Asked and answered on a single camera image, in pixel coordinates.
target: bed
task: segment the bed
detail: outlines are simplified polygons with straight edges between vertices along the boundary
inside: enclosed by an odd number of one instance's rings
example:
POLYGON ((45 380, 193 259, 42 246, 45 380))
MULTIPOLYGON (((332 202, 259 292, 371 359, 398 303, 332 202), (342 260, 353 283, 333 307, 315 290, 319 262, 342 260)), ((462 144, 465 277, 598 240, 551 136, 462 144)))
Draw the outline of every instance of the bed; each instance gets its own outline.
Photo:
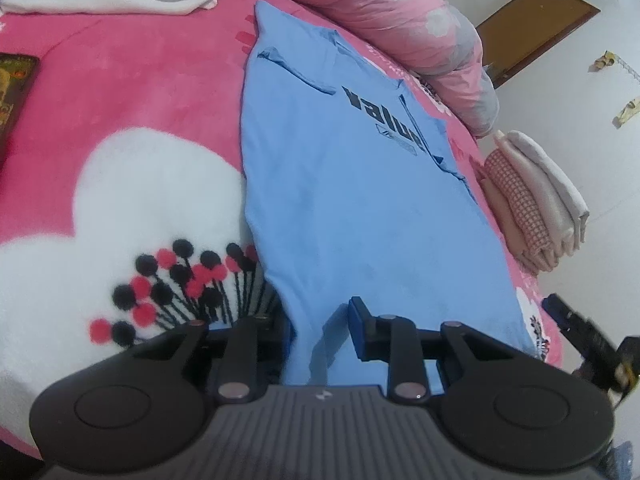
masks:
MULTIPOLYGON (((219 0, 188 16, 0 18, 0 50, 42 58, 0 173, 0 440, 21 452, 38 456, 28 413, 53 381, 185 320, 224 323, 277 306, 242 214, 239 115, 256 1, 219 0), (204 292, 185 269, 215 284, 213 315, 198 310, 204 292)), ((292 0, 266 1, 333 26, 292 0)), ((337 28, 446 121, 501 237, 465 126, 401 66, 337 28)), ((537 281, 504 252, 539 356, 559 365, 537 281)))

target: black lettering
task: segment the black lettering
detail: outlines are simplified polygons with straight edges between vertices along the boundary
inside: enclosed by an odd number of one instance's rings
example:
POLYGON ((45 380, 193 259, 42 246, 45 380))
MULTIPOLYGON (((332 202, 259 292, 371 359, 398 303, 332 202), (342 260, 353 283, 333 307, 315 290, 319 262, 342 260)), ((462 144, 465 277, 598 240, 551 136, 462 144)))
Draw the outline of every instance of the black lettering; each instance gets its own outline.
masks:
POLYGON ((384 135, 385 137, 388 137, 389 139, 393 139, 394 138, 393 134, 389 130, 387 130, 386 128, 380 126, 379 124, 376 124, 376 128, 378 129, 378 133, 380 135, 384 135))
POLYGON ((386 124, 388 124, 389 127, 391 128, 391 131, 394 132, 396 129, 394 128, 394 122, 393 122, 393 119, 391 118, 391 114, 389 113, 389 110, 387 110, 385 107, 382 107, 382 113, 385 116, 386 124))
POLYGON ((424 149, 424 146, 420 142, 420 137, 418 137, 416 134, 414 134, 411 130, 409 130, 409 133, 414 138, 414 142, 418 145, 418 148, 420 148, 421 150, 423 150, 426 153, 427 150, 424 149))
POLYGON ((360 99, 358 98, 358 96, 351 90, 347 90, 344 86, 342 87, 342 89, 344 90, 345 94, 347 94, 347 97, 349 98, 349 101, 351 101, 351 104, 358 110, 362 110, 362 105, 360 104, 360 99))
POLYGON ((409 135, 409 133, 407 133, 406 126, 404 126, 404 124, 402 124, 400 121, 398 121, 398 119, 396 119, 395 117, 394 117, 394 120, 396 121, 396 125, 398 126, 398 133, 400 135, 402 135, 405 139, 413 140, 411 138, 411 135, 409 135))
POLYGON ((380 108, 378 108, 375 104, 370 103, 369 101, 365 101, 364 99, 362 100, 362 104, 364 104, 364 109, 367 114, 369 114, 379 123, 385 123, 385 120, 382 118, 382 114, 380 113, 380 108))

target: pink pillow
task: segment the pink pillow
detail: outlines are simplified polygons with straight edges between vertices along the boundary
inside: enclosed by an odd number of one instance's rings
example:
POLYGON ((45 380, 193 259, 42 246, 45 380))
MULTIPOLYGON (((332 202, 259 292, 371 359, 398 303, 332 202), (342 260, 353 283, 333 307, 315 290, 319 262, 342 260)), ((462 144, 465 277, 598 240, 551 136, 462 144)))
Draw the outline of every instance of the pink pillow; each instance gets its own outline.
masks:
POLYGON ((371 42, 427 79, 472 134, 498 115, 474 26, 443 0, 297 0, 371 42))

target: red dot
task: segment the red dot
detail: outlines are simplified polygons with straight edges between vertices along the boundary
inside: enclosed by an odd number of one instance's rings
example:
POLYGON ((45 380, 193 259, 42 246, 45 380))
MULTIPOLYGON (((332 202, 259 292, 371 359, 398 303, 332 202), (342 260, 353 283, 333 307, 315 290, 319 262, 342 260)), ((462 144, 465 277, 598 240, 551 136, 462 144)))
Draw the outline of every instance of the red dot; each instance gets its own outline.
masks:
POLYGON ((151 303, 142 303, 132 311, 133 321, 139 327, 147 327, 156 320, 156 308, 151 303))
POLYGON ((171 266, 174 266, 178 261, 175 253, 171 249, 160 249, 156 253, 156 260, 158 260, 158 265, 163 269, 170 269, 171 266))
POLYGON ((224 265, 216 265, 211 269, 211 277, 217 282, 223 282, 226 280, 226 276, 228 275, 228 271, 224 265))
POLYGON ((187 296, 189 296, 192 300, 197 300, 204 290, 204 283, 199 280, 189 280, 186 287, 187 296))
POLYGON ((258 262, 258 253, 255 250, 255 245, 247 245, 246 249, 244 250, 244 254, 246 254, 246 257, 249 258, 252 262, 258 262))
POLYGON ((231 272, 240 272, 241 270, 238 263, 231 256, 225 258, 225 265, 231 272))
POLYGON ((151 294, 151 283, 143 276, 135 276, 129 282, 129 285, 133 289, 133 293, 136 296, 136 300, 144 300, 151 294))
POLYGON ((89 325, 89 338, 97 345, 111 341, 111 323, 104 318, 94 319, 89 325))
POLYGON ((201 283, 207 283, 211 281, 211 271, 207 269, 203 264, 196 264, 191 267, 194 278, 201 283))

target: black circular pad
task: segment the black circular pad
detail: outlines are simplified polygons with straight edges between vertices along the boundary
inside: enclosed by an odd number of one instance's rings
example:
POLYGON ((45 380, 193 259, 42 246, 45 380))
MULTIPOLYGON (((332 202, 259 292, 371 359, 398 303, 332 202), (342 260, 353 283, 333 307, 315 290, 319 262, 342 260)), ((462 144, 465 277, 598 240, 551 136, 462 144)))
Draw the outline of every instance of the black circular pad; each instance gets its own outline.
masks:
POLYGON ((507 422, 525 430, 544 430, 566 419, 569 403, 546 388, 516 386, 498 394, 495 411, 507 422))
POLYGON ((30 413, 44 460, 95 474, 136 471, 174 456, 199 434, 205 401, 184 362, 135 349, 47 388, 30 413))
POLYGON ((534 359, 481 362, 441 405, 450 437, 479 460, 516 472, 561 472, 606 450, 614 427, 607 396, 534 359))
POLYGON ((76 402, 76 415, 94 428, 114 430, 135 424, 151 408, 151 398, 131 386, 100 386, 76 402))

